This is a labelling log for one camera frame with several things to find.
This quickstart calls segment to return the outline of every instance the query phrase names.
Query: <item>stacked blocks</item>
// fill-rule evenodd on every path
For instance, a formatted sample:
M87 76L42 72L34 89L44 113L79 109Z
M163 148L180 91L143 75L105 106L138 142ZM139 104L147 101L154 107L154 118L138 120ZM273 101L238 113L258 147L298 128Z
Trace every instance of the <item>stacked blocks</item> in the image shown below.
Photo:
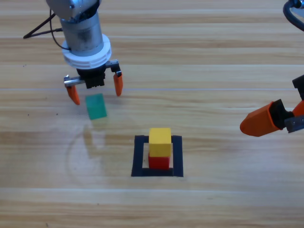
M149 168L168 170L171 157L171 129L151 128L149 132Z

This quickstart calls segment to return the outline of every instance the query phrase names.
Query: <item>white ring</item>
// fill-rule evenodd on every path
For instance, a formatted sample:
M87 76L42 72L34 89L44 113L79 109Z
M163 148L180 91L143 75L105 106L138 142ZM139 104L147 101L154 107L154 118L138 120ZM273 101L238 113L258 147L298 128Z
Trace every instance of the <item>white ring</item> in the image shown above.
M112 55L111 43L109 38L103 34L104 47L95 55L92 56L76 56L69 50L62 49L62 54L67 64L76 69L89 70L104 65ZM67 42L64 41L64 48L67 48Z

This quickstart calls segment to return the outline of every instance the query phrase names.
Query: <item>red cube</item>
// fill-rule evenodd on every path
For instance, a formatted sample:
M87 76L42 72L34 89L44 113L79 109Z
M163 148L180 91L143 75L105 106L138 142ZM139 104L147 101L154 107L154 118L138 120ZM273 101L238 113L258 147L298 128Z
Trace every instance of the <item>red cube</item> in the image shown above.
M150 157L149 158L149 168L157 170L168 170L170 166L170 157Z

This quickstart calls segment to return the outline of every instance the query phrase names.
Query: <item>metal cylinder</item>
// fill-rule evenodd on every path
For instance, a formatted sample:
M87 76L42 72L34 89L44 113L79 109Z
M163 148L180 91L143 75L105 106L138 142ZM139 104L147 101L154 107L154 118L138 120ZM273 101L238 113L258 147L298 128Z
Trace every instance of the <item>metal cylinder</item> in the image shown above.
M72 54L92 56L104 47L98 12L93 17L79 23L64 19L61 19L60 22Z

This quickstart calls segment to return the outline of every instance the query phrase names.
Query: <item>orange gripper pad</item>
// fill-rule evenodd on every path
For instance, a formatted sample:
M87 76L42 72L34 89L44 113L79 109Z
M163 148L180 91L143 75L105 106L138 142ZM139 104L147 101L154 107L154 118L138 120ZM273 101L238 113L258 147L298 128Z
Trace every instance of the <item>orange gripper pad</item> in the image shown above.
M67 93L69 95L69 97L72 99L72 101L76 104L76 105L80 105L80 100L79 100L79 96L76 90L76 86L69 86L66 88Z
M124 86L123 75L118 77L117 74L115 74L114 75L114 84L115 84L116 95L120 96L122 94L123 86Z
M279 128L274 125L269 112L269 108L272 104L273 102L249 113L241 123L241 132L247 135L260 137L279 130Z
M295 117L304 115L304 101L301 101L293 110Z

